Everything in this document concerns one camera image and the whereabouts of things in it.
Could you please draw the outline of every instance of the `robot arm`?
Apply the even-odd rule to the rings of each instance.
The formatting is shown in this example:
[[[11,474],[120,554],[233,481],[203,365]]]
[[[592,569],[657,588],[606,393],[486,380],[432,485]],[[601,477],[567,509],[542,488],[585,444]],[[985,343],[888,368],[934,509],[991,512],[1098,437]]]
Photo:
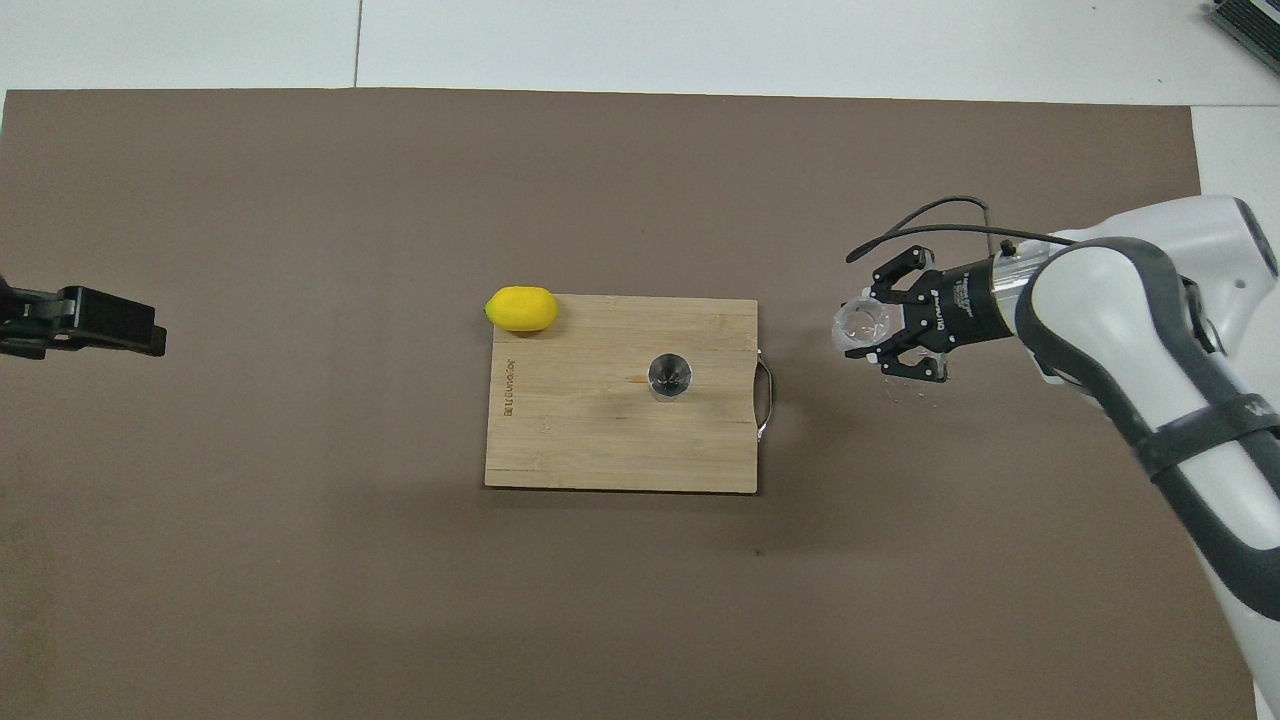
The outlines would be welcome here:
[[[1267,703],[1280,707],[1280,416],[1190,320],[1169,255],[1146,241],[1056,254],[1016,309],[1042,366],[1092,395],[1196,542]]]
[[[1260,694],[1280,708],[1280,415],[1226,359],[1276,282],[1266,238],[1231,197],[1042,237],[947,272],[909,249],[837,314],[837,346],[942,382],[948,351],[1016,334],[1047,379],[1092,396],[1187,528]],[[904,261],[922,274],[887,295]],[[931,355],[904,365],[911,347]]]

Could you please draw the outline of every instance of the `white table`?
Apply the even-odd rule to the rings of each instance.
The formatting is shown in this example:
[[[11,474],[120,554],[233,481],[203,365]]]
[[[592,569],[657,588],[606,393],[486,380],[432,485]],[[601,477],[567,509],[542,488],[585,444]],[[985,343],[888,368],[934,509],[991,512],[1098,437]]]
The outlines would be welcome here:
[[[351,86],[1192,105],[1203,191],[1280,238],[1280,76],[1196,0],[0,4],[0,90]],[[1277,348],[1274,293],[1238,354],[1274,401]]]

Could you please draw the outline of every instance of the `lemon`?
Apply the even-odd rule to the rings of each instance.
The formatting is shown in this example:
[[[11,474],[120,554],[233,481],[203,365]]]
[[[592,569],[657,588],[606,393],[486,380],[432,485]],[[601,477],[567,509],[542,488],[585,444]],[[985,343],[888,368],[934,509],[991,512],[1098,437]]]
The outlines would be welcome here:
[[[545,287],[508,286],[493,293],[484,314],[499,328],[520,333],[548,328],[559,307]]]

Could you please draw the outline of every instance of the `black clamp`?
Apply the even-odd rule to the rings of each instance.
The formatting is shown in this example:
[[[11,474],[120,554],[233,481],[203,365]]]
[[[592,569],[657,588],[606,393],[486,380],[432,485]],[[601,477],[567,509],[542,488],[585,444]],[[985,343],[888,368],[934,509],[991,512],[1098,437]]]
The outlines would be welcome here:
[[[973,342],[1009,337],[1000,309],[991,293],[989,259],[937,270],[933,251],[915,245],[908,247],[872,274],[869,295],[884,305],[902,309],[902,328],[882,342],[845,351],[846,357],[876,354],[886,375],[941,383],[947,379],[946,354]],[[893,283],[919,273],[906,290],[893,290]],[[902,363],[909,350],[932,354],[915,365]]]
[[[41,292],[0,278],[0,355],[41,360],[47,350],[105,347],[159,357],[168,333],[155,316],[150,305],[82,286]]]

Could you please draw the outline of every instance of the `brown tabletop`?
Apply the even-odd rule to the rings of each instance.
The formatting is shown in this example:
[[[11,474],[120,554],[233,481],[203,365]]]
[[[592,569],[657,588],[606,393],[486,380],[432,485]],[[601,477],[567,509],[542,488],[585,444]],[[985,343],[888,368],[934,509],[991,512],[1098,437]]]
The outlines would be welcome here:
[[[0,272],[169,354],[0,357],[0,716],[1249,717],[1098,411],[1015,341],[937,386],[828,337],[893,250],[845,252],[936,196],[1197,191],[1185,108],[10,92]],[[484,488],[512,283],[758,299],[760,493]]]

